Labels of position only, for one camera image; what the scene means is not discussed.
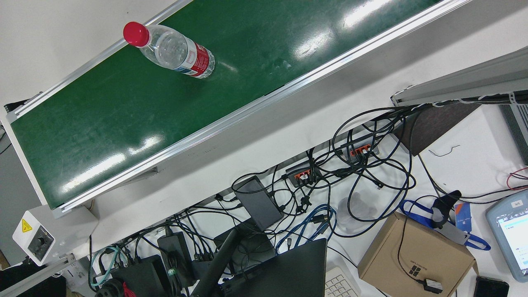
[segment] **yellow warning sticker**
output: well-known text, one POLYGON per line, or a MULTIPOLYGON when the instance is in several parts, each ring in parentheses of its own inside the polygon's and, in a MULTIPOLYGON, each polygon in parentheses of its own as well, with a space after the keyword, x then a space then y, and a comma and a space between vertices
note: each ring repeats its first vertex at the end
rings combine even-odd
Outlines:
POLYGON ((30 224, 28 224, 26 220, 22 219, 22 233, 28 232, 31 230, 33 230, 33 228, 31 228, 30 224))

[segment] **red wire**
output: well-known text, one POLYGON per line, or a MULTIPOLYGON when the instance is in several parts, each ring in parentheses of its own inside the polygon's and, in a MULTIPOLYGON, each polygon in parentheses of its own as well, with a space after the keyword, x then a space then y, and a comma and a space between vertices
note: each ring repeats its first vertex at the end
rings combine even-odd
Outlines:
POLYGON ((528 189, 528 185, 525 186, 525 187, 519 187, 519 188, 512 188, 512 187, 510 186, 510 178, 511 178, 514 174, 518 173, 519 171, 523 171, 523 170, 526 170, 526 169, 528 169, 528 167, 525 167, 525 168, 519 169, 519 170, 514 171, 514 172, 512 172, 512 173, 510 173, 510 174, 508 175, 508 178, 506 179, 506 185, 508 186, 508 188, 509 188, 510 190, 523 190, 523 189, 528 189))
POLYGON ((127 283, 123 283, 123 290, 125 291, 125 297, 136 297, 136 294, 127 287, 127 283))

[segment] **red bottle cap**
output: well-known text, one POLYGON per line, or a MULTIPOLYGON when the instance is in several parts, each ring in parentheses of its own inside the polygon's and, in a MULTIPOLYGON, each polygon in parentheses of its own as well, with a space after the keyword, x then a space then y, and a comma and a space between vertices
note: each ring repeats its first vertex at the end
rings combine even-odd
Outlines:
POLYGON ((138 22, 130 22, 123 29, 123 37, 135 47, 144 47, 148 43, 150 33, 144 25, 138 22))

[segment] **bottle label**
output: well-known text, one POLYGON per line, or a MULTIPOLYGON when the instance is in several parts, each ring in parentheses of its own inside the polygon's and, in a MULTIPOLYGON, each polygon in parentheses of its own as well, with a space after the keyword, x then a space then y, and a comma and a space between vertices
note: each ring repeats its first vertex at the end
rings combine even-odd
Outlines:
POLYGON ((189 38, 186 37, 185 41, 187 42, 187 57, 185 57, 183 63, 174 70, 190 76, 199 76, 203 74, 209 66, 209 54, 203 46, 189 38))

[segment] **white keyboard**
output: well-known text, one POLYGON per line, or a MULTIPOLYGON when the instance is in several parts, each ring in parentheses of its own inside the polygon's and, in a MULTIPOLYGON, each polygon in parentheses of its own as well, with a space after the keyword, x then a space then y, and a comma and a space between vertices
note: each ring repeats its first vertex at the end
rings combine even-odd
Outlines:
POLYGON ((360 297, 361 293, 339 268, 326 272, 325 297, 360 297))

